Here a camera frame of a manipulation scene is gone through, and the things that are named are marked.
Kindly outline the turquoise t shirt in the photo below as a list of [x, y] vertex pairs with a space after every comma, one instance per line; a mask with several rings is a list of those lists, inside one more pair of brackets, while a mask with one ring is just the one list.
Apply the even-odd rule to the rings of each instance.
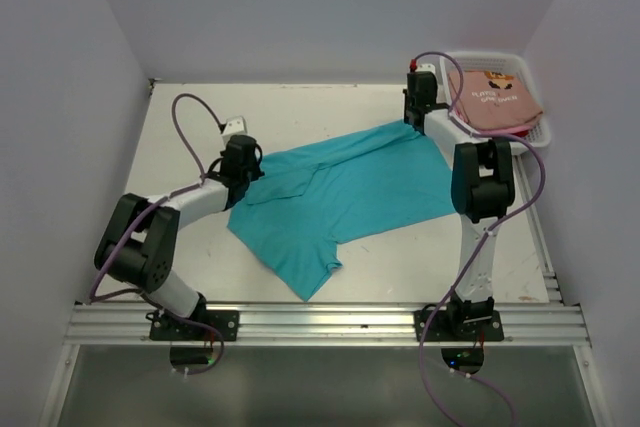
[[341, 267], [339, 245], [454, 211], [444, 157], [401, 121], [270, 154], [261, 169], [227, 227], [303, 301]]

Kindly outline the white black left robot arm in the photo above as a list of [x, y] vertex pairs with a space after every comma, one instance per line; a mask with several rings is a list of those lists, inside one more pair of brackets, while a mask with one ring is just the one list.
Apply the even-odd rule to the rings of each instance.
[[90, 298], [99, 299], [97, 288], [110, 276], [173, 315], [172, 326], [182, 337], [201, 337], [208, 326], [206, 300], [173, 271], [179, 231], [234, 207], [263, 176], [261, 161], [257, 141], [235, 134], [199, 182], [159, 197], [123, 195], [94, 255], [98, 278]]

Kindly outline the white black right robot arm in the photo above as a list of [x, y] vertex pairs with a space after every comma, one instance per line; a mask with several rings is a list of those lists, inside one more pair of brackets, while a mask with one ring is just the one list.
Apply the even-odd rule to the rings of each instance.
[[498, 228], [515, 200], [510, 143], [474, 139], [451, 120], [449, 106], [437, 101], [432, 70], [412, 66], [404, 89], [404, 122], [430, 138], [452, 160], [451, 200], [461, 220], [461, 250], [454, 288], [438, 308], [414, 312], [416, 337], [427, 341], [504, 338], [494, 310], [493, 266]]

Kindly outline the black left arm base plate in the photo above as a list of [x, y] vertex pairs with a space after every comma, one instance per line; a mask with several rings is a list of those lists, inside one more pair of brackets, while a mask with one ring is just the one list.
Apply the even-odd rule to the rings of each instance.
[[208, 310], [195, 312], [191, 322], [209, 325], [219, 332], [219, 336], [204, 327], [193, 326], [179, 321], [159, 310], [148, 312], [145, 319], [151, 322], [149, 338], [153, 341], [213, 341], [222, 338], [234, 342], [240, 326], [237, 310]]

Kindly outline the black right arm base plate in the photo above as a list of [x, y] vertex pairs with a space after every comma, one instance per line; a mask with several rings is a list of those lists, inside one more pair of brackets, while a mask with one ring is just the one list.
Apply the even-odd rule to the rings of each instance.
[[498, 311], [490, 318], [470, 322], [454, 321], [446, 310], [435, 313], [426, 334], [426, 342], [501, 342], [505, 340], [502, 320]]

